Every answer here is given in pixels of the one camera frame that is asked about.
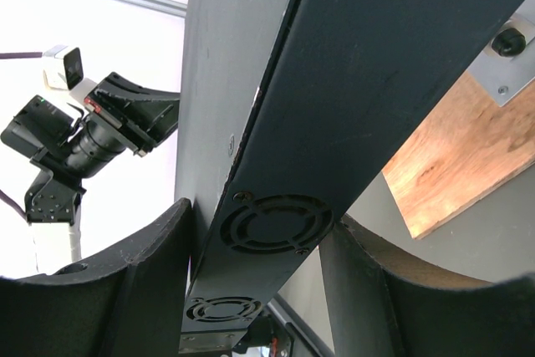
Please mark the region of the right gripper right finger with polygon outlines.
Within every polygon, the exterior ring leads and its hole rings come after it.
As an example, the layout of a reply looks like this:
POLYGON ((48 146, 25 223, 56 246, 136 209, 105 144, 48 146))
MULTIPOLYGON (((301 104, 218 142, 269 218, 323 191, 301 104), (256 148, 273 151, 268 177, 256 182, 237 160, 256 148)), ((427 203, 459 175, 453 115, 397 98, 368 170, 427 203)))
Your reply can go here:
POLYGON ((337 356, 532 356, 534 276, 491 283, 428 263, 344 216, 321 242, 337 356))

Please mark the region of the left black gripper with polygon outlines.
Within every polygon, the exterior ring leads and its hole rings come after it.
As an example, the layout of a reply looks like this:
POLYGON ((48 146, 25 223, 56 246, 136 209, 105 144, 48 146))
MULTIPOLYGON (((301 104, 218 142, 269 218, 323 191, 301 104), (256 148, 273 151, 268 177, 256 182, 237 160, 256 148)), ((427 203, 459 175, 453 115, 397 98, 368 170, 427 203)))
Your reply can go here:
POLYGON ((148 89, 115 72, 97 84, 84 79, 69 95, 88 111, 64 160, 79 177, 95 176, 125 150, 146 156, 178 128, 179 93, 148 89))

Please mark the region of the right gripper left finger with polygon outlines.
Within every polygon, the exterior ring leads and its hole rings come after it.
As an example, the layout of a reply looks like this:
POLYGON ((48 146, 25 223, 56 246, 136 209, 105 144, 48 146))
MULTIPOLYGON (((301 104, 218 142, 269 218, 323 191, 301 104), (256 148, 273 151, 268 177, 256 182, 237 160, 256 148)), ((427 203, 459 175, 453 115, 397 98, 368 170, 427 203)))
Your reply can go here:
POLYGON ((52 275, 1 280, 3 356, 176 356, 192 227, 180 199, 52 275))

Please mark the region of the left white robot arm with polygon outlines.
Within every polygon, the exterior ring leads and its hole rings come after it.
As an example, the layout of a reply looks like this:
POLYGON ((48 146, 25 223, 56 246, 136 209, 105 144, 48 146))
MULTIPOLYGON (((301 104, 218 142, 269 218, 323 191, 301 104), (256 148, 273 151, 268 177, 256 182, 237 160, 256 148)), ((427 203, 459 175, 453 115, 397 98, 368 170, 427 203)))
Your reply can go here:
POLYGON ((100 82, 45 84, 64 93, 77 110, 74 119, 41 95, 34 96, 9 122, 1 142, 38 168, 23 206, 2 195, 35 231, 62 225, 69 239, 69 261, 81 260, 83 182, 126 150, 147 156, 178 128, 181 96, 149 89, 116 72, 100 82))

